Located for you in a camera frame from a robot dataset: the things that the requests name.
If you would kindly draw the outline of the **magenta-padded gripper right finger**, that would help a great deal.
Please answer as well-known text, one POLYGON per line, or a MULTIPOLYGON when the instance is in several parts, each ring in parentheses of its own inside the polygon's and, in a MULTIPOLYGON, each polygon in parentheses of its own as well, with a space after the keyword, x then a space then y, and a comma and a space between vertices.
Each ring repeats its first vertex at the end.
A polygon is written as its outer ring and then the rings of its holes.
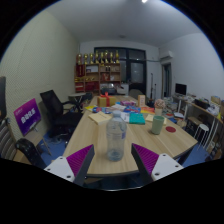
POLYGON ((150 184, 182 169, 182 166, 168 154, 156 154, 138 144, 131 145, 131 153, 137 164, 144 185, 150 184))

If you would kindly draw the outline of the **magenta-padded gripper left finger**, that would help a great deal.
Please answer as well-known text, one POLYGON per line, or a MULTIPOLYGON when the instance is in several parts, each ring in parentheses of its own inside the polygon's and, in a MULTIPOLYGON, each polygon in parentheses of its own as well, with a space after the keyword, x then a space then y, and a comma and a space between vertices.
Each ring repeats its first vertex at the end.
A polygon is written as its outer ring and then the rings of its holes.
POLYGON ((91 144, 68 157, 59 156, 45 171, 82 186, 94 154, 94 145, 91 144))

